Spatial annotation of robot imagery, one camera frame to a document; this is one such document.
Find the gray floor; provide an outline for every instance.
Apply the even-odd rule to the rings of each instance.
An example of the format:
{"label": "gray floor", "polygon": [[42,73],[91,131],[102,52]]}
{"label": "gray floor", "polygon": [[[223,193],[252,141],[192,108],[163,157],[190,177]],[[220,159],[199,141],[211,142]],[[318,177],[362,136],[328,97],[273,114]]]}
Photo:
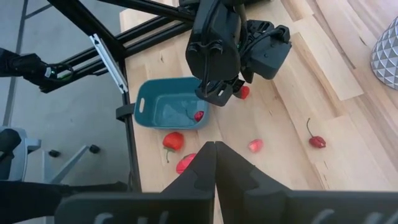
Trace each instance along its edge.
{"label": "gray floor", "polygon": [[[121,7],[81,0],[113,33],[120,33]],[[0,0],[0,47],[16,51],[23,0]],[[48,4],[29,0],[26,15]],[[48,63],[59,62],[91,47],[87,36],[54,7],[25,20],[21,53],[36,53]],[[9,78],[0,79],[0,121],[9,93]],[[86,154],[64,184],[103,184],[127,181],[129,161],[124,124],[115,119],[122,105],[121,94],[109,74],[86,77],[59,90],[44,94],[22,78],[16,80],[11,126],[24,128],[31,138],[42,140],[42,150],[62,153],[52,159],[56,170],[84,144],[96,144],[100,154]],[[29,155],[27,180],[41,179],[41,152]]]}

